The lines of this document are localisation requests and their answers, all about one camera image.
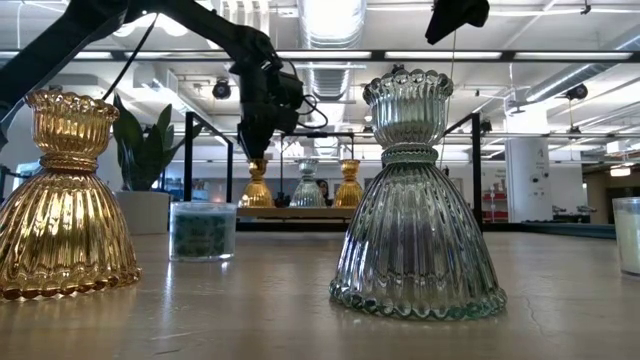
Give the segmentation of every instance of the wooden tabletop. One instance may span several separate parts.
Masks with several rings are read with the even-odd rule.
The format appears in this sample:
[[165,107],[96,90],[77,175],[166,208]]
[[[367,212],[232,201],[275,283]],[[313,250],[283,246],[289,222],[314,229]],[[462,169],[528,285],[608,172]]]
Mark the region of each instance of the wooden tabletop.
[[0,359],[639,359],[640,281],[615,241],[486,235],[507,312],[383,319],[329,302],[340,234],[241,233],[224,263],[169,263],[135,239],[143,280],[75,298],[0,303]]

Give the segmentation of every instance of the robotic arm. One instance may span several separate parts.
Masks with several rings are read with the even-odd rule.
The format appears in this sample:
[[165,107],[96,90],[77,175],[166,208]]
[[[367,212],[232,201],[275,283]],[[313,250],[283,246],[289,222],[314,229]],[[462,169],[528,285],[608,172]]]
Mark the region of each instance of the robotic arm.
[[193,0],[71,0],[64,14],[0,69],[0,146],[31,90],[45,85],[89,43],[146,13],[163,13],[220,45],[240,78],[239,142],[249,158],[262,158],[275,129],[291,133],[304,100],[302,82],[281,71],[267,35],[232,24]]

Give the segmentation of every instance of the person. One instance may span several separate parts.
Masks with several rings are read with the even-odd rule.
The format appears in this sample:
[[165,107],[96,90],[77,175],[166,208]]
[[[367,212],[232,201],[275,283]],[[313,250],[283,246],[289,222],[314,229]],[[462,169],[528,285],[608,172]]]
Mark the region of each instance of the person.
[[329,199],[329,183],[326,180],[316,180],[316,184],[320,187],[320,191],[322,192],[322,197],[324,197],[324,203],[327,206],[333,205],[333,199]]

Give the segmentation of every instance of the air duct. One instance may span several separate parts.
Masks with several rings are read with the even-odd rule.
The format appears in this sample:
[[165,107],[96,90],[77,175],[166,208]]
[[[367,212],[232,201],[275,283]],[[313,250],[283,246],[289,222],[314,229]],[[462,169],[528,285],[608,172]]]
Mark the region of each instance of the air duct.
[[[298,0],[302,47],[357,48],[362,38],[366,8],[366,0]],[[310,69],[307,83],[319,101],[338,101],[349,90],[350,76],[351,70]]]
[[[601,47],[602,50],[640,51],[640,25],[618,36]],[[541,83],[531,87],[525,94],[525,102],[512,104],[511,106],[523,106],[527,103],[535,103],[547,100],[558,94],[582,84],[583,82],[602,74],[618,64],[576,64],[566,67]],[[489,114],[498,108],[500,101],[491,101],[482,107],[482,112]]]

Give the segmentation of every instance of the potted plant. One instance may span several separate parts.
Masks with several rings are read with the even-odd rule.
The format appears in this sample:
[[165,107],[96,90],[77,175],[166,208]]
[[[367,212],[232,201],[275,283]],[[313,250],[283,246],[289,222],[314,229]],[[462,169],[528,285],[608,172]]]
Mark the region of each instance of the potted plant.
[[[120,118],[113,123],[113,136],[118,145],[118,164],[122,171],[122,191],[116,193],[131,235],[163,234],[167,232],[170,196],[152,191],[162,171],[169,165],[183,138],[174,142],[171,105],[160,113],[151,127],[143,127],[129,112],[120,97],[114,97]],[[194,126],[193,137],[200,134],[202,125]]]

